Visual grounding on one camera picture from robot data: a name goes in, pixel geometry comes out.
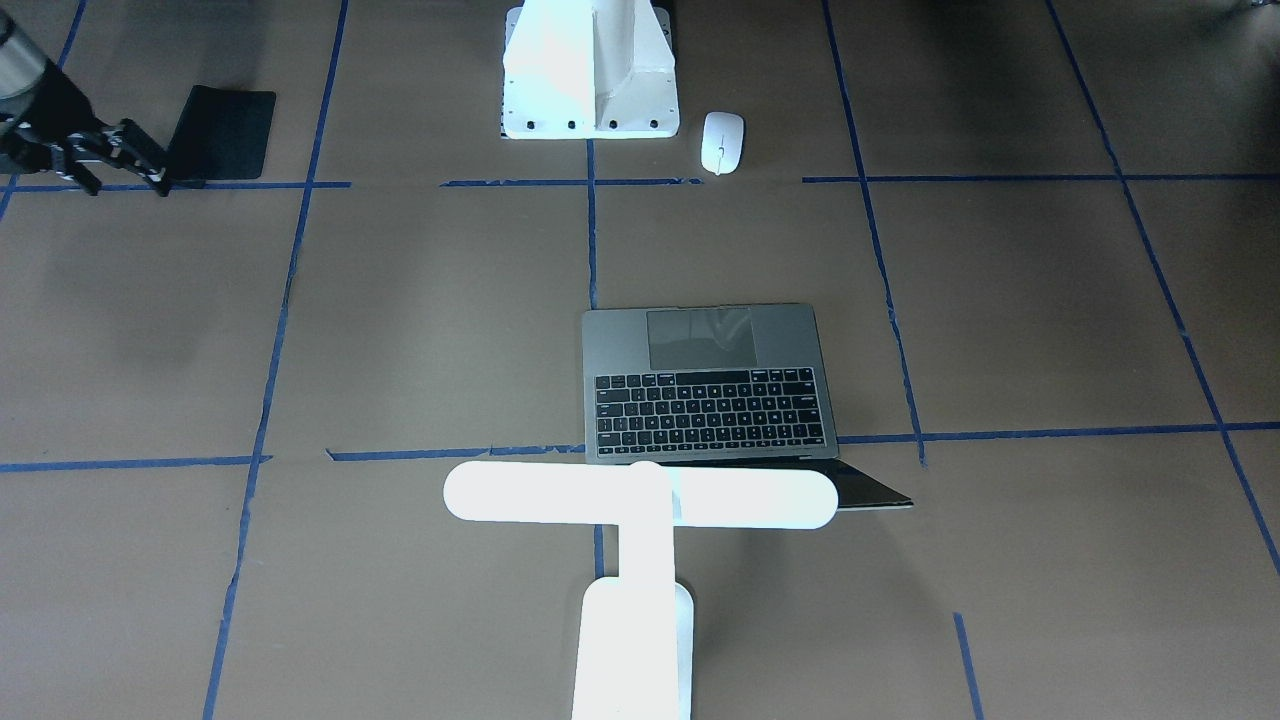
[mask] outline blue tape line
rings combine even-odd
[[[595,141],[586,141],[586,265],[589,282],[586,297],[591,310],[599,306],[595,287]]]
[[[174,192],[202,192],[206,190],[347,190],[352,187],[351,181],[324,181],[324,182],[210,182],[205,187],[174,186]],[[102,192],[152,192],[147,184],[104,184]],[[14,188],[14,192],[82,192],[74,184],[27,184]]]
[[[845,78],[844,61],[840,58],[840,45],[836,41],[836,26],[831,19],[831,3],[822,0],[822,14],[827,22],[827,40],[831,44],[831,58],[836,65],[836,79],[840,82],[840,97],[845,108],[845,122],[849,124],[849,142],[854,149],[854,164],[858,167],[859,186],[863,191],[863,206],[867,210],[867,227],[872,233],[872,247],[876,251],[876,266],[879,269],[881,282],[884,284],[884,306],[888,311],[888,324],[893,331],[893,342],[897,343],[897,357],[902,366],[902,389],[906,393],[906,406],[911,414],[911,430],[915,433],[915,447],[920,456],[920,465],[928,466],[924,454],[924,438],[920,429],[920,414],[915,406],[915,391],[911,388],[911,372],[906,364],[906,348],[902,346],[902,329],[897,322],[897,310],[893,305],[893,290],[888,282],[888,269],[884,265],[884,250],[881,247],[879,228],[876,223],[876,208],[872,204],[870,184],[867,182],[867,169],[863,165],[863,150],[858,142],[858,126],[854,122],[854,106],[849,99],[849,82]]]
[[[1133,215],[1133,222],[1138,227],[1138,236],[1142,238],[1142,246],[1147,251],[1147,260],[1151,263],[1151,269],[1160,284],[1160,292],[1165,296],[1165,304],[1169,306],[1169,311],[1174,316],[1174,325],[1178,328],[1178,334],[1183,338],[1183,347],[1187,350],[1187,357],[1190,360],[1192,369],[1196,372],[1196,379],[1199,382],[1201,391],[1204,393],[1204,401],[1208,404],[1210,413],[1213,415],[1213,424],[1222,437],[1222,445],[1226,446],[1226,454],[1231,460],[1231,468],[1235,470],[1235,477],[1240,483],[1240,489],[1244,492],[1244,497],[1249,503],[1249,510],[1253,514],[1253,521],[1257,524],[1258,533],[1262,536],[1262,542],[1267,550],[1267,555],[1271,557],[1271,564],[1275,568],[1276,574],[1280,575],[1280,552],[1276,550],[1266,518],[1263,518],[1262,510],[1258,507],[1257,498],[1253,495],[1253,487],[1249,484],[1249,478],[1244,473],[1244,466],[1236,456],[1231,436],[1228,432],[1226,423],[1222,420],[1222,413],[1217,406],[1217,401],[1213,398],[1213,391],[1210,388],[1208,377],[1201,366],[1199,356],[1196,352],[1196,345],[1192,342],[1190,333],[1187,332],[1187,323],[1183,322],[1183,315],[1178,310],[1178,302],[1174,301],[1174,293],[1169,287],[1169,281],[1165,278],[1164,269],[1161,269],[1160,259],[1156,258],[1156,247],[1151,242],[1151,237],[1147,233],[1147,225],[1142,220],[1142,213],[1138,211],[1138,202],[1134,200],[1133,192],[1129,188],[1129,182],[1125,179],[1124,172],[1120,168],[1120,158],[1116,155],[1110,135],[1107,135],[1106,126],[1102,122],[1102,114],[1098,111],[1098,106],[1093,101],[1093,94],[1089,92],[1089,86],[1084,81],[1084,73],[1080,70],[1080,64],[1076,61],[1075,53],[1071,50],[1071,42],[1066,37],[1066,28],[1062,26],[1062,20],[1057,15],[1053,0],[1044,0],[1044,5],[1048,8],[1048,14],[1053,20],[1053,27],[1057,29],[1057,36],[1062,42],[1062,49],[1066,51],[1066,58],[1071,64],[1071,70],[1075,73],[1075,79],[1080,85],[1080,92],[1084,95],[1084,100],[1089,106],[1093,122],[1098,128],[1098,133],[1102,136],[1102,146],[1106,149],[1107,156],[1111,158],[1111,165],[1115,169],[1116,177],[1120,178],[1120,187],[1124,190],[1125,202],[1129,205],[1129,213]]]
[[[986,720],[982,711],[982,694],[978,692],[978,675],[973,670],[973,653],[969,651],[969,633],[964,628],[964,615],[951,614],[956,624],[956,641],[960,643],[960,660],[964,662],[965,682],[969,683],[969,701],[973,703],[974,720]]]
[[[595,184],[653,187],[653,186],[672,186],[672,184],[703,184],[703,181],[699,178],[613,178],[613,179],[598,179],[595,181]]]
[[[703,184],[698,178],[613,178],[613,179],[463,179],[442,182],[440,187],[585,187],[590,183],[608,186]]]
[[[1170,173],[1125,176],[1129,181],[1280,181],[1280,173]]]
[[[244,503],[241,507],[239,538],[236,546],[236,570],[232,580],[227,585],[227,596],[223,600],[223,616],[218,626],[218,644],[214,648],[214,664],[209,673],[209,691],[205,694],[204,720],[212,720],[214,707],[218,701],[218,687],[221,682],[223,662],[227,657],[227,639],[230,635],[232,615],[236,610],[236,594],[239,588],[241,570],[244,565],[244,546],[248,542],[250,503],[257,492],[257,477],[261,468],[262,450],[266,443],[266,428],[271,416],[271,401],[275,395],[275,379],[280,369],[280,354],[284,347],[284,331],[289,322],[289,297],[293,291],[293,278],[298,269],[298,254],[302,249],[302,237],[306,232],[307,213],[311,208],[311,191],[315,184],[316,168],[320,164],[320,147],[324,143],[325,120],[329,114],[329,101],[333,97],[334,78],[338,73],[338,58],[342,50],[342,37],[347,26],[347,3],[342,0],[338,12],[338,28],[334,32],[333,51],[329,56],[329,74],[325,79],[324,96],[320,101],[320,118],[316,120],[315,141],[311,145],[311,163],[307,168],[307,182],[302,190],[302,206],[298,210],[298,225],[293,234],[293,250],[289,255],[289,270],[284,279],[284,293],[280,300],[280,314],[275,325],[275,342],[271,347],[271,363],[266,374],[266,388],[262,392],[262,418],[259,421],[257,434],[253,439],[253,456],[248,468],[248,479],[244,483]]]
[[[577,455],[586,452],[585,445],[525,445],[512,447],[447,447],[439,450],[384,450],[372,452],[334,452],[325,450],[334,462],[369,462],[379,460],[428,460],[435,457],[492,457],[517,455]]]
[[[440,187],[573,187],[584,186],[585,179],[497,179],[497,181],[448,181]]]
[[[76,42],[76,36],[79,35],[81,20],[84,19],[84,9],[88,8],[88,0],[79,0],[76,5],[76,17],[72,18],[72,27],[67,31],[67,41],[63,42],[63,51],[58,55],[58,67],[64,69],[67,67],[67,58],[72,54],[72,45]]]
[[[51,473],[63,470],[133,470],[150,468],[197,468],[207,465],[248,465],[250,455],[219,457],[140,457],[133,460],[61,460],[52,462],[0,462],[0,473]]]

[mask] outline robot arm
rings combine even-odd
[[[97,195],[84,163],[105,163],[169,193],[165,151],[133,120],[108,126],[88,97],[0,9],[0,170],[54,170]]]

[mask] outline laptop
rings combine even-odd
[[[589,310],[582,383],[589,464],[810,469],[841,510],[913,505],[838,459],[806,304]]]

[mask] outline floor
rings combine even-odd
[[[0,717],[567,717],[613,532],[444,477],[582,461],[584,310],[767,301],[918,506],[680,530],[694,717],[1280,714],[1280,8],[680,0],[681,132],[585,143],[499,137],[511,5],[5,3],[161,142],[279,100],[3,191]]]

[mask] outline white mouse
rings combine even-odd
[[[703,167],[717,176],[732,173],[742,159],[746,126],[733,113],[708,113],[703,124]]]

